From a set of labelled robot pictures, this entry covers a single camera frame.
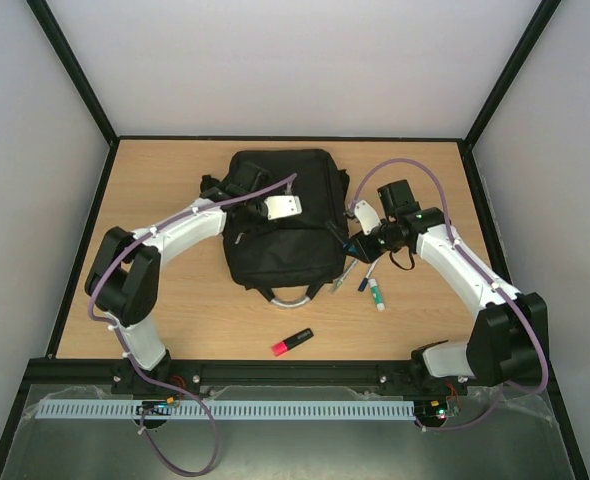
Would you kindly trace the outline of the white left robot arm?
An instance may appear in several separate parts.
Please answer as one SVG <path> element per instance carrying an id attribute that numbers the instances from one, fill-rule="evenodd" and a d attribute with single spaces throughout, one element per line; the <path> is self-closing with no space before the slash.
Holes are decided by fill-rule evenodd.
<path id="1" fill-rule="evenodd" d="M 230 193 L 214 186 L 187 207 L 144 228 L 107 231 L 84 288 L 88 317 L 114 332 L 122 356 L 135 370 L 152 372 L 168 351 L 159 337 L 152 311 L 163 267 L 178 255 L 224 230 L 228 210 L 257 201 L 260 216 L 275 220 L 275 205 L 292 199 L 291 174 L 254 191 Z"/>

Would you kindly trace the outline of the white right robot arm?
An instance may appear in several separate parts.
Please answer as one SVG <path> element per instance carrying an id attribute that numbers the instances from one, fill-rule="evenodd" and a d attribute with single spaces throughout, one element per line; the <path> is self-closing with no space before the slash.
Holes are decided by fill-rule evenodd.
<path id="1" fill-rule="evenodd" d="M 545 301 L 493 272 L 461 239 L 445 209 L 420 207 L 407 181 L 379 188 L 378 196 L 382 214 L 365 200 L 348 207 L 348 217 L 361 229 L 349 239 L 347 254 L 371 264 L 384 254 L 407 250 L 441 275 L 474 320 L 467 341 L 441 341 L 413 352 L 413 384 L 430 392 L 446 377 L 461 377 L 496 386 L 534 370 L 545 380 Z"/>

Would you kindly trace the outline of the black backpack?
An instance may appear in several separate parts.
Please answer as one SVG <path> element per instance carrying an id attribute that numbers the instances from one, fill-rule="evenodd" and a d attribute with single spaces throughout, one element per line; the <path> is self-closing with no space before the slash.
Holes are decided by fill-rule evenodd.
<path id="1" fill-rule="evenodd" d="M 302 211 L 271 219 L 264 197 L 254 193 L 292 177 L 276 194 L 295 195 Z M 284 309 L 308 304 L 344 268 L 348 222 L 344 201 L 350 177 L 322 149 L 244 150 L 227 175 L 205 175 L 200 195 L 219 202 L 247 196 L 226 208 L 223 249 L 232 280 Z"/>

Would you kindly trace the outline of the green marker pen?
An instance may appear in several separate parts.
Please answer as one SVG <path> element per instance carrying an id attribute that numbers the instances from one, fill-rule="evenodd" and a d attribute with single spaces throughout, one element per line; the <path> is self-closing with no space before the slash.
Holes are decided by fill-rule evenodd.
<path id="1" fill-rule="evenodd" d="M 355 267 L 357 265 L 360 264 L 360 261 L 355 258 L 353 259 L 348 266 L 344 269 L 344 271 L 342 272 L 342 274 L 333 282 L 331 288 L 330 288 L 330 293 L 334 294 L 345 282 L 345 280 L 347 279 L 347 277 L 351 274 L 351 272 L 355 269 Z"/>

